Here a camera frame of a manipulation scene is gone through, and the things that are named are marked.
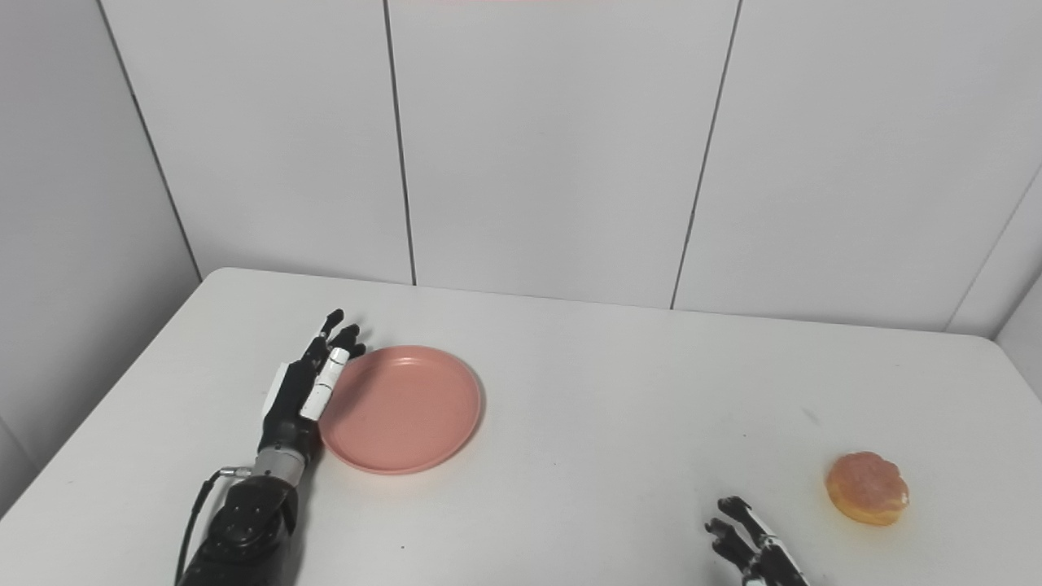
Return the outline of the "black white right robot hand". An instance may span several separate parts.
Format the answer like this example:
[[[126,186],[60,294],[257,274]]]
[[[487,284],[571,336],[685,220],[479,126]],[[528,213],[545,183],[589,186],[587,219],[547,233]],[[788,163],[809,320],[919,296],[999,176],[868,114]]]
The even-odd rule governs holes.
[[[704,524],[713,536],[711,550],[733,564],[743,585],[808,585],[805,575],[775,531],[763,522],[740,496],[716,500],[725,518],[713,517]]]

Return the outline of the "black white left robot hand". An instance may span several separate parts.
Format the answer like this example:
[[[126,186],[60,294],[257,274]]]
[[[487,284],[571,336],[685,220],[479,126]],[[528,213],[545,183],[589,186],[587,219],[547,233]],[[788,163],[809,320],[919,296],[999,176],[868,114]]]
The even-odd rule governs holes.
[[[344,319],[341,308],[328,314],[301,358],[287,365],[275,396],[265,410],[257,451],[296,453],[305,465],[317,455],[320,444],[317,420],[331,400],[346,364],[367,352],[365,344],[358,341],[357,324],[348,324],[334,333]]]

